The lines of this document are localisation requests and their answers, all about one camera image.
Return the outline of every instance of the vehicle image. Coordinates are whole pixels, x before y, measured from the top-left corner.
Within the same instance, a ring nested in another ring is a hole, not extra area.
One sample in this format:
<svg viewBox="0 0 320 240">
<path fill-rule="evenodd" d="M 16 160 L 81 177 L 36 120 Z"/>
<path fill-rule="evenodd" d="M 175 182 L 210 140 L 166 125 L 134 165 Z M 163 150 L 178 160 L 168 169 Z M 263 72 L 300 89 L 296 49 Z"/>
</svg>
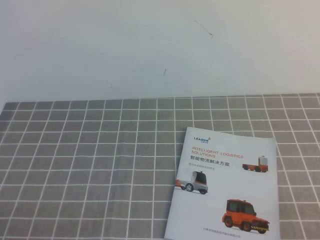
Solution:
<svg viewBox="0 0 320 240">
<path fill-rule="evenodd" d="M 201 194 L 208 192 L 207 177 L 202 171 L 193 171 L 191 181 L 175 180 L 175 185 L 188 192 L 192 192 L 193 190 L 197 190 Z"/>
<path fill-rule="evenodd" d="M 268 171 L 268 158 L 265 156 L 260 156 L 258 159 L 258 166 L 257 165 L 249 165 L 249 164 L 242 164 L 244 170 L 255 170 L 256 172 L 267 172 Z"/>
<path fill-rule="evenodd" d="M 251 203 L 230 199 L 226 202 L 226 213 L 222 217 L 222 222 L 228 228 L 238 227 L 246 232 L 257 230 L 260 234 L 264 234 L 269 230 L 270 222 L 256 216 L 257 213 Z"/>
</svg>

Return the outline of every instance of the orange utility vehicle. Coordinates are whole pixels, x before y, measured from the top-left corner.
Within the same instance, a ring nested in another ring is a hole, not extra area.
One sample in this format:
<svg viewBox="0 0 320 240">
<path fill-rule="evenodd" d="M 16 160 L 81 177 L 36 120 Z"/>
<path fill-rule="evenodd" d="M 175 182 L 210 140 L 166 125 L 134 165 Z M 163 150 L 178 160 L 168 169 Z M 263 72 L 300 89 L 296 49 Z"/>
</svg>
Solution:
<svg viewBox="0 0 320 240">
<path fill-rule="evenodd" d="M 251 203 L 230 199 L 226 202 L 226 213 L 222 217 L 222 222 L 228 228 L 238 227 L 246 232 L 256 230 L 264 234 L 269 230 L 269 222 L 256 216 L 257 213 Z"/>
<path fill-rule="evenodd" d="M 249 164 L 242 164 L 244 170 L 255 170 L 256 172 L 267 172 L 268 171 L 268 158 L 265 156 L 260 156 L 257 165 L 249 165 Z"/>
</svg>

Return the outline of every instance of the vehicle windshield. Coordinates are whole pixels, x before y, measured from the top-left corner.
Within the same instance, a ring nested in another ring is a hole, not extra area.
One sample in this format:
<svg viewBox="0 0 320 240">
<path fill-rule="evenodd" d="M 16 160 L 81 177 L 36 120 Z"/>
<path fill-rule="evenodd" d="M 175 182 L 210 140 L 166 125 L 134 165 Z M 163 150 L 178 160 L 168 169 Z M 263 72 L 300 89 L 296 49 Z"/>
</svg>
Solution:
<svg viewBox="0 0 320 240">
<path fill-rule="evenodd" d="M 200 183 L 200 184 L 207 184 L 207 177 L 204 173 L 202 172 L 196 172 L 196 178 L 195 181 Z"/>
<path fill-rule="evenodd" d="M 244 205 L 244 213 L 254 215 L 255 214 L 254 207 L 251 204 L 245 204 Z"/>
<path fill-rule="evenodd" d="M 268 158 L 262 156 L 260 157 L 260 164 L 261 165 L 268 165 Z"/>
</svg>

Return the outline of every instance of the yellow black striped bumper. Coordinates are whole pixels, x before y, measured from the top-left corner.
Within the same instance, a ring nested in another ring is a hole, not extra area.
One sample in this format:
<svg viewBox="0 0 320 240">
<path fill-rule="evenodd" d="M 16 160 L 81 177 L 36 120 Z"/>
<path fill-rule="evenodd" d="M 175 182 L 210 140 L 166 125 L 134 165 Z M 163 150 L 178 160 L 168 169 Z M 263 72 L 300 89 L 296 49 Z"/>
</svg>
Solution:
<svg viewBox="0 0 320 240">
<path fill-rule="evenodd" d="M 266 230 L 266 231 L 269 231 L 269 228 L 265 228 L 265 227 L 252 226 L 251 228 L 254 229 L 254 230 Z"/>
</svg>

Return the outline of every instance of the white wall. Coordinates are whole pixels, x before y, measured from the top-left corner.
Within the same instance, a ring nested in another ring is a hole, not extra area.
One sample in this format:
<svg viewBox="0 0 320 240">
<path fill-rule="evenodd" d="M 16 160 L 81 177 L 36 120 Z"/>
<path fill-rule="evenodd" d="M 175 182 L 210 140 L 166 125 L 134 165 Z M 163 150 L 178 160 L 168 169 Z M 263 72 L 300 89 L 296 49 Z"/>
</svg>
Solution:
<svg viewBox="0 0 320 240">
<path fill-rule="evenodd" d="M 2 0 L 0 102 L 320 92 L 319 9 L 319 0 Z"/>
</svg>

